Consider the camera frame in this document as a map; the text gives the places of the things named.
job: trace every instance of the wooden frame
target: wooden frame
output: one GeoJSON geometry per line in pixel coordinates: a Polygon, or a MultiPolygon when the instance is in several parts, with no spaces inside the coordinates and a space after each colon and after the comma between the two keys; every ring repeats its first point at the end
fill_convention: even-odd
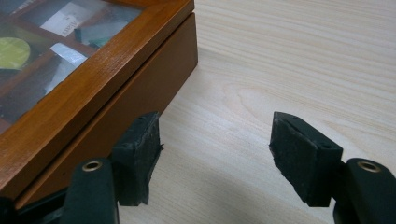
{"type": "Polygon", "coordinates": [[[144,10],[0,135],[1,196],[19,199],[193,11],[189,0],[118,2],[144,10]]]}

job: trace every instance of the metal ring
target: metal ring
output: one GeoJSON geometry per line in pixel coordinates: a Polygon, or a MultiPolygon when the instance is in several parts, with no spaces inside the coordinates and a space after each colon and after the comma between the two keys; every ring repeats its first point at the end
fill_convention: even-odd
{"type": "Polygon", "coordinates": [[[358,165],[361,169],[372,172],[372,173],[379,173],[381,172],[381,168],[379,168],[377,165],[375,165],[372,162],[368,161],[358,161],[358,165]]]}
{"type": "Polygon", "coordinates": [[[91,171],[98,170],[99,168],[102,167],[102,165],[103,164],[101,161],[90,161],[82,166],[82,170],[85,172],[91,172],[91,171]]]}

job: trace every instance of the yellow-green object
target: yellow-green object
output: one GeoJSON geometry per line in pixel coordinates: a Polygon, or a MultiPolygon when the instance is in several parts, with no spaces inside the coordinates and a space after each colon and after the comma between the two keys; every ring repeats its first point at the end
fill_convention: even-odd
{"type": "Polygon", "coordinates": [[[30,56],[29,44],[18,38],[0,38],[0,69],[21,69],[30,56]]]}

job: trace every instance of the glass panel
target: glass panel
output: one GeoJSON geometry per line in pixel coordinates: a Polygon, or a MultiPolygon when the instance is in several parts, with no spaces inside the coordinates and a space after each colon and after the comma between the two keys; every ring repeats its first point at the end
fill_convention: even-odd
{"type": "Polygon", "coordinates": [[[140,13],[100,0],[0,1],[0,133],[140,13]]]}

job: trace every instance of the wood grain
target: wood grain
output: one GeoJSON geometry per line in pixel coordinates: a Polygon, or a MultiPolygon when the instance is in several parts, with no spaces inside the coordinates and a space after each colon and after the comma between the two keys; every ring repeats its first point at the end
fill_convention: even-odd
{"type": "Polygon", "coordinates": [[[108,157],[111,148],[136,118],[165,110],[197,60],[195,17],[191,14],[37,177],[29,190],[19,197],[17,206],[22,207],[67,187],[79,163],[108,157]]]}
{"type": "Polygon", "coordinates": [[[1,196],[16,199],[194,7],[190,0],[154,3],[142,3],[139,17],[0,135],[1,196]]]}
{"type": "Polygon", "coordinates": [[[196,0],[199,64],[160,118],[149,206],[123,223],[333,223],[268,149],[295,114],[396,174],[396,2],[196,0]]]}

